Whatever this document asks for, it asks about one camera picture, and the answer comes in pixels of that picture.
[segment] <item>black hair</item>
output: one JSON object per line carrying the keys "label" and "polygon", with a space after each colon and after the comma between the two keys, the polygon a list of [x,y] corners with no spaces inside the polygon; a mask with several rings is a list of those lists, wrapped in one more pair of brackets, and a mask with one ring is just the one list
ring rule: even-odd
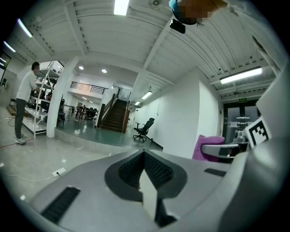
{"label": "black hair", "polygon": [[38,62],[33,62],[32,66],[31,66],[31,70],[35,69],[35,66],[39,66],[40,64]]}

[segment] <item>fluorescent light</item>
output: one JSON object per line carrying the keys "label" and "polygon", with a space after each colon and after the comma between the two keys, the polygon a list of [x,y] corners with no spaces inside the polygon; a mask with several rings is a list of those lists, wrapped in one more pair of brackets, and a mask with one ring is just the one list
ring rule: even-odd
{"label": "fluorescent light", "polygon": [[126,15],[128,10],[129,0],[115,0],[115,15]]}
{"label": "fluorescent light", "polygon": [[12,52],[16,52],[9,44],[7,44],[5,41],[4,41],[4,44],[12,51]]}
{"label": "fluorescent light", "polygon": [[152,94],[151,91],[148,91],[143,97],[142,99],[146,99],[147,97],[149,97]]}
{"label": "fluorescent light", "polygon": [[246,72],[242,72],[242,73],[232,75],[232,76],[229,76],[226,78],[222,78],[222,79],[220,79],[220,82],[221,82],[221,84],[225,84],[225,83],[234,82],[236,80],[240,80],[243,78],[259,75],[261,73],[262,73],[262,68],[255,68],[255,69],[250,70],[250,71],[246,71]]}
{"label": "fluorescent light", "polygon": [[28,31],[28,29],[24,26],[24,24],[21,22],[20,19],[17,19],[17,22],[19,23],[20,27],[23,29],[23,31],[29,36],[32,37],[32,34]]}

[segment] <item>purple chair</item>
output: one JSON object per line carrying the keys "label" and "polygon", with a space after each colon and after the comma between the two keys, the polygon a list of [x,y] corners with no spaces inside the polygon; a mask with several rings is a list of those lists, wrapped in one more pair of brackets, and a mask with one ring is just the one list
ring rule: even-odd
{"label": "purple chair", "polygon": [[202,146],[203,145],[221,145],[224,143],[225,143],[224,137],[219,137],[219,136],[205,137],[203,135],[200,135],[198,137],[197,142],[196,142],[192,159],[218,162],[218,160],[219,160],[218,157],[203,153]]}

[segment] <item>floor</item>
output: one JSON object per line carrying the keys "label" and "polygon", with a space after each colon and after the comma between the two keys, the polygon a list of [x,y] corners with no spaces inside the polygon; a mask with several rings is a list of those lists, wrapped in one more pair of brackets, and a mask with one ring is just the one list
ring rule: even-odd
{"label": "floor", "polygon": [[[39,135],[34,140],[33,134],[25,127],[22,128],[22,132],[27,143],[19,145],[14,141],[14,127],[9,126],[6,120],[8,116],[6,108],[0,107],[0,176],[9,193],[27,203],[41,189],[60,178],[59,176],[54,177],[54,171],[65,168],[68,172],[80,164],[119,153],[116,149],[112,149],[110,152],[102,149],[91,151],[82,148],[80,150],[74,144],[50,139],[46,135]],[[86,130],[85,124],[88,126],[92,124],[92,121],[81,121],[80,124],[83,132]],[[141,175],[140,187],[144,197],[144,209],[153,220],[157,192],[146,172]]]}
{"label": "floor", "polygon": [[122,134],[111,130],[96,129],[95,123],[95,120],[92,121],[85,119],[81,119],[79,121],[65,121],[64,126],[60,123],[57,129],[98,143],[136,149],[162,150],[156,144],[151,143],[149,139],[147,139],[146,142],[142,142],[142,140],[134,140],[132,136],[137,135],[138,133],[131,126],[127,128],[127,132],[125,134]]}

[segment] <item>exit sign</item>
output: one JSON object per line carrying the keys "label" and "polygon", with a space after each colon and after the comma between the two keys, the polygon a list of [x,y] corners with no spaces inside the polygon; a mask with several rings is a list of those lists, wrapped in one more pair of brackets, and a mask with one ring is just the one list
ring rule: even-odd
{"label": "exit sign", "polygon": [[240,103],[247,102],[247,99],[246,99],[246,98],[240,98],[240,99],[239,99],[239,102],[240,102]]}

